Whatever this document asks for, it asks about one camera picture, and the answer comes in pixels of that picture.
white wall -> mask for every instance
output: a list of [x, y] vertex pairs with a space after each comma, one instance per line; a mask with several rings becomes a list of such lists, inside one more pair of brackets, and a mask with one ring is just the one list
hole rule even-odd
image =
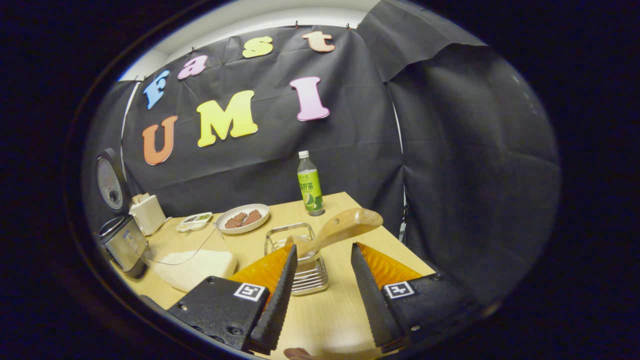
[[[203, 15], [166, 37], [131, 65], [120, 80], [133, 80], [136, 76], [138, 79], [143, 79], [145, 76], [160, 69], [163, 65], [190, 52], [191, 47], [202, 47], [212, 42], [249, 31], [279, 26], [292, 26], [296, 23], [296, 20], [298, 21], [298, 25], [346, 26], [348, 23], [351, 27], [355, 28], [365, 17], [369, 9], [377, 2], [378, 0], [343, 0], [342, 2], [334, 0], [286, 0], [278, 2], [280, 6], [274, 6], [273, 4], [276, 2], [272, 3], [271, 0], [236, 1]], [[266, 8], [278, 8], [287, 3], [344, 3], [344, 6], [305, 7], [272, 12], [265, 11]]]

green tea bottle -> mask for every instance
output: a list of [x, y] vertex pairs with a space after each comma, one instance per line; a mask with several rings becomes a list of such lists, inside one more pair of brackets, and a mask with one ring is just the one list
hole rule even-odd
[[322, 191], [320, 190], [320, 180], [318, 180], [318, 169], [309, 159], [308, 151], [301, 151], [300, 166], [298, 166], [298, 182], [302, 192], [302, 202], [309, 215], [316, 217], [324, 214], [324, 204], [322, 202]]

metal rack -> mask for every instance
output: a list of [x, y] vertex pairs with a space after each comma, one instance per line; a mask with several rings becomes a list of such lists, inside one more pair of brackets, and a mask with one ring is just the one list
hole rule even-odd
[[[281, 240], [273, 241], [272, 235], [281, 233], [283, 231], [290, 231], [291, 229], [298, 229], [306, 227], [308, 235], [302, 235], [303, 238], [313, 241], [316, 237], [311, 225], [306, 222], [299, 222], [297, 224], [291, 224], [287, 226], [276, 227], [269, 230], [264, 242], [264, 255], [266, 256], [270, 252], [278, 250], [283, 247], [287, 241], [285, 236]], [[298, 267], [296, 269], [296, 275], [293, 280], [293, 287], [291, 295], [306, 295], [325, 290], [329, 287], [329, 276], [326, 272], [324, 260], [320, 252], [316, 252], [313, 256], [305, 256], [304, 258], [298, 258]]]

hand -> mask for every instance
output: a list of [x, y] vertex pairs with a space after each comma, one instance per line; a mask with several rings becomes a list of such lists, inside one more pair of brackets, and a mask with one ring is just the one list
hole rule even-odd
[[320, 357], [309, 355], [309, 353], [301, 347], [284, 349], [284, 356], [289, 360], [322, 360]]

blue letter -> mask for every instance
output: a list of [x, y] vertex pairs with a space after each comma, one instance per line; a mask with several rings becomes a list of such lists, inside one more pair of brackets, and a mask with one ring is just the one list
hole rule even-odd
[[166, 80], [164, 80], [164, 78], [166, 78], [167, 76], [169, 76], [169, 70], [163, 71], [162, 74], [160, 74], [160, 76], [153, 80], [153, 82], [149, 84], [149, 86], [147, 86], [147, 88], [145, 89], [144, 93], [149, 99], [147, 110], [151, 109], [158, 102], [158, 100], [160, 100], [162, 94], [164, 94], [164, 92], [160, 91], [160, 89], [164, 89], [164, 86], [166, 85]]

